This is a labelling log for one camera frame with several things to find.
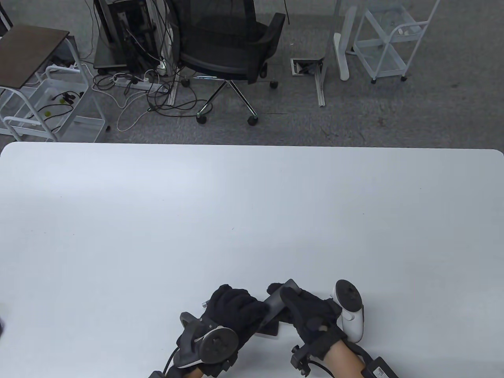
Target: vr controller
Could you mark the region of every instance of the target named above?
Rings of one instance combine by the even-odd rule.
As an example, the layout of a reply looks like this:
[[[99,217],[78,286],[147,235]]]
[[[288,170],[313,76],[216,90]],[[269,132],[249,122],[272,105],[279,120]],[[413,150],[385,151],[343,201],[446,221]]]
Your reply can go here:
[[[341,307],[341,323],[348,341],[358,343],[364,335],[364,306],[359,291],[347,280],[339,280],[331,297]]]

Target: white stand base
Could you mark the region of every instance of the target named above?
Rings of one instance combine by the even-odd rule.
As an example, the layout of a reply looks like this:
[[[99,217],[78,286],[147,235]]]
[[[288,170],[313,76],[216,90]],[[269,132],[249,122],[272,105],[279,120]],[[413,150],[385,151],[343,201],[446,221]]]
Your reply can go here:
[[[350,72],[348,71],[348,63],[345,56],[345,48],[340,48],[341,34],[334,33],[334,51],[336,53],[336,61],[338,67],[340,68],[340,79],[347,81],[350,78]]]

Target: wrist strap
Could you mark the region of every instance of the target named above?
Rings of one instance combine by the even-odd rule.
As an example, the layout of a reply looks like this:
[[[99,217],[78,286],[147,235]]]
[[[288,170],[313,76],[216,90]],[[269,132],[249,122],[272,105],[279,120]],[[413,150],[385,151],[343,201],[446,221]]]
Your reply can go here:
[[[347,335],[338,326],[333,326],[310,345],[310,354],[323,360],[334,344],[346,338]]]

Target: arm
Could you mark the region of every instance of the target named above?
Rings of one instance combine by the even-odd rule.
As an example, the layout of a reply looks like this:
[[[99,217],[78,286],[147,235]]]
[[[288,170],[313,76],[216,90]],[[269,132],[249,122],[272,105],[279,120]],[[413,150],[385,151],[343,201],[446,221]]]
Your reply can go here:
[[[202,378],[202,377],[203,377],[203,372],[201,370],[199,370],[198,368],[194,369],[189,374],[184,375],[184,378]]]
[[[342,340],[329,349],[324,357],[324,363],[335,378],[362,378],[360,372],[364,369],[364,363]]]

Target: office chair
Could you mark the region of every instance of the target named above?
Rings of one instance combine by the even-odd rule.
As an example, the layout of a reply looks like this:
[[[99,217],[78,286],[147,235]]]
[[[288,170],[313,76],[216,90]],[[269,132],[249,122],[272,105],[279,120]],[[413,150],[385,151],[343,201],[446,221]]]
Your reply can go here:
[[[277,50],[285,15],[276,13],[266,26],[256,21],[254,0],[165,0],[170,10],[168,23],[173,31],[173,59],[178,67],[188,67],[210,75],[199,79],[222,81],[203,107],[196,120],[205,123],[205,110],[219,92],[229,85],[245,103],[252,115],[248,124],[259,118],[233,80],[257,81],[266,77],[266,59]],[[181,80],[184,87],[189,79]],[[278,82],[270,82],[275,89]]]

